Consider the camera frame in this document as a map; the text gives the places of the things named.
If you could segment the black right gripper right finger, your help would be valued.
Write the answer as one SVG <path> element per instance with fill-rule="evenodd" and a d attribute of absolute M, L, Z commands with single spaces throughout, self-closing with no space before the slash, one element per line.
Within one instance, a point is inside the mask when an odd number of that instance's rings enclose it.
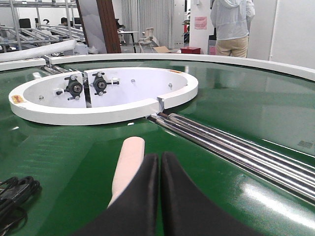
<path fill-rule="evenodd" d="M 185 172 L 176 155 L 161 157 L 161 208 L 166 236 L 257 236 L 207 198 Z"/>

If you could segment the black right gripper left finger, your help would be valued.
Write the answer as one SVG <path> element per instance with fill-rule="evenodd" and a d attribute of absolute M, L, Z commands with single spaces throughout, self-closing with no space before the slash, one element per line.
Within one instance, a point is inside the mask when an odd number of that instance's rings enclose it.
<path fill-rule="evenodd" d="M 147 154 L 122 194 L 75 236 L 154 236 L 158 205 L 158 155 Z"/>

